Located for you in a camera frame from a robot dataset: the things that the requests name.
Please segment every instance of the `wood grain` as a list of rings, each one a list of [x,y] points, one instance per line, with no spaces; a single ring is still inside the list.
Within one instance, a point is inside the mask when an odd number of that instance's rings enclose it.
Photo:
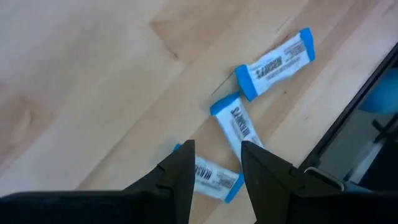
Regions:
[[[298,166],[398,40],[385,0],[155,0],[0,3],[0,194],[123,189],[196,140],[239,170],[209,107],[231,72],[304,27],[316,60],[244,105],[262,143]],[[254,223],[195,194],[190,223]]]

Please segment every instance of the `white and blue wrapper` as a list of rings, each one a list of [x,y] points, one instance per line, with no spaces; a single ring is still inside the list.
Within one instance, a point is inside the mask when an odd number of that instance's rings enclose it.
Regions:
[[[214,162],[195,156],[195,192],[230,203],[244,183],[243,173],[224,169]]]
[[[274,83],[291,77],[296,71],[315,60],[315,50],[310,28],[278,48],[263,55],[251,65],[240,65],[235,75],[249,101],[266,92]]]
[[[239,96],[240,92],[237,91],[217,101],[210,107],[210,114],[217,119],[232,150],[241,162],[242,141],[251,141],[258,146],[264,146]]]

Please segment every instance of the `wooden table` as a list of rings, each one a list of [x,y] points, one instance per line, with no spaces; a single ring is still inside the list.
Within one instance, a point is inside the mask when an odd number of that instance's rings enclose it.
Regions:
[[[316,59],[252,103],[262,143],[299,165],[398,41],[397,1],[5,0],[0,3],[0,193],[123,189],[195,139],[237,171],[208,108],[229,74],[304,27]],[[191,223],[253,223],[195,194]]]

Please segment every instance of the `wooden surface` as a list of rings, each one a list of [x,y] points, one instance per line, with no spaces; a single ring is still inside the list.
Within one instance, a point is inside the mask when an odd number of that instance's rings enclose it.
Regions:
[[[316,59],[252,103],[262,143],[298,166],[398,41],[397,1],[5,0],[0,194],[123,189],[195,139],[239,164],[208,108],[229,74],[304,27]],[[246,188],[195,194],[191,223],[253,223]]]

